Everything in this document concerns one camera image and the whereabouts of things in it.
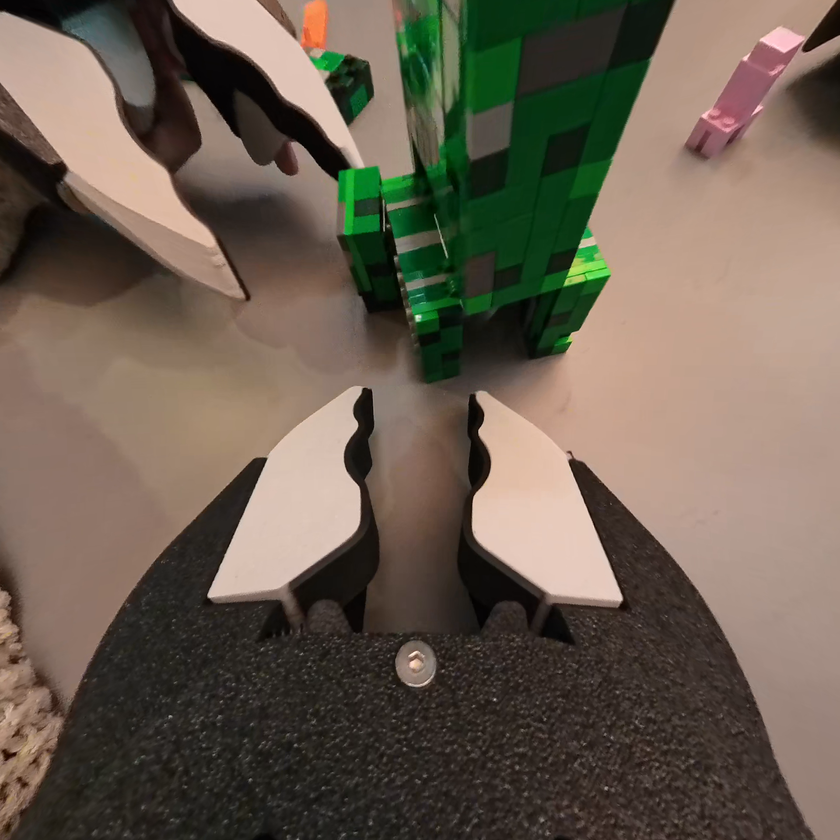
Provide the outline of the tall green creeper lego model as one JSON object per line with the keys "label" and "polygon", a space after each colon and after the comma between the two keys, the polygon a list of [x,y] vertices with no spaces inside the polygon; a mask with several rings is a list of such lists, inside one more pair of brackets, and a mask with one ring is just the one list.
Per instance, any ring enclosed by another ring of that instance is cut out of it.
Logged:
{"label": "tall green creeper lego model", "polygon": [[673,6],[392,3],[414,172],[383,197],[425,382],[502,308],[530,357],[571,346],[611,275],[592,212]]}

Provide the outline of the person's left hand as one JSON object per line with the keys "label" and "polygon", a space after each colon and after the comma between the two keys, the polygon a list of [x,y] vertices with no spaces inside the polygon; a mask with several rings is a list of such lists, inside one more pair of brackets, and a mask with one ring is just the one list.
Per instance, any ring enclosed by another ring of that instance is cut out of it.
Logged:
{"label": "person's left hand", "polygon": [[155,84],[152,123],[139,140],[165,169],[175,173],[199,151],[202,136],[182,84],[183,63],[171,46],[169,7],[165,2],[136,2],[131,15]]}

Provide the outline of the pink lego pig figure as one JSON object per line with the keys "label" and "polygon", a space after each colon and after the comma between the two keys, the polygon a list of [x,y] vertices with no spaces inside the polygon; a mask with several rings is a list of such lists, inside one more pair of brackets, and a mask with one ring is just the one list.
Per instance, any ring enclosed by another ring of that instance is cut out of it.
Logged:
{"label": "pink lego pig figure", "polygon": [[804,42],[805,37],[785,27],[762,37],[740,60],[713,107],[700,116],[687,149],[710,159],[739,140]]}

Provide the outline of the small green lego cube head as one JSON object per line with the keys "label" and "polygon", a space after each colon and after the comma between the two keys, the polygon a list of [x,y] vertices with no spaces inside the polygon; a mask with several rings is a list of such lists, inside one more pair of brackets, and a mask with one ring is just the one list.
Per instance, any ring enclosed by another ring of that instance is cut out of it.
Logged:
{"label": "small green lego cube head", "polygon": [[350,126],[374,97],[370,63],[325,49],[310,48],[307,52],[343,120]]}

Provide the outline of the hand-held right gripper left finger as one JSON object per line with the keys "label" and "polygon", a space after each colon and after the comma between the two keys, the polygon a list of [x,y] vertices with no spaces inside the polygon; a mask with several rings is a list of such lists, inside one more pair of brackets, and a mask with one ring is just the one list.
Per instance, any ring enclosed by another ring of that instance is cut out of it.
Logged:
{"label": "hand-held right gripper left finger", "polygon": [[373,393],[355,385],[270,450],[207,592],[215,604],[320,601],[363,629],[380,543],[366,478]]}

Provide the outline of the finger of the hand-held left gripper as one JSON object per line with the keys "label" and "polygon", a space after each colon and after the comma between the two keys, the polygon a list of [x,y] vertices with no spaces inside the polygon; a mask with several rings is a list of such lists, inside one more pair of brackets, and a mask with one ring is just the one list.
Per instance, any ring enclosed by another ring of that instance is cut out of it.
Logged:
{"label": "finger of the hand-held left gripper", "polygon": [[179,277],[228,298],[248,291],[170,172],[139,142],[116,80],[84,40],[9,12],[1,17],[2,89],[56,153],[47,192],[76,204]]}
{"label": "finger of the hand-held left gripper", "polygon": [[364,163],[322,75],[257,1],[170,1],[169,40],[257,165],[290,141],[330,176]]}

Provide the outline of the person's left forearm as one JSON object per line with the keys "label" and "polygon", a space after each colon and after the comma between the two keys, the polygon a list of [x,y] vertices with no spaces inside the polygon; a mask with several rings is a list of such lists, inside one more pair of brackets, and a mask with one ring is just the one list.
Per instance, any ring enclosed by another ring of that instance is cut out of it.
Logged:
{"label": "person's left forearm", "polygon": [[1,188],[1,279],[12,269],[28,225],[46,200],[24,183],[6,183]]}

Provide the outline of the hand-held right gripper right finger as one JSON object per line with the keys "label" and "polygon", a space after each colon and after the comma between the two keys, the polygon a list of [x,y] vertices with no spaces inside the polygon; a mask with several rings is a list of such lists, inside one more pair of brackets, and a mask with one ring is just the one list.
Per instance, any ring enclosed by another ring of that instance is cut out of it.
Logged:
{"label": "hand-held right gripper right finger", "polygon": [[569,636],[565,607],[623,607],[624,597],[561,446],[488,392],[469,396],[469,493],[458,573],[485,627],[502,603],[529,631]]}

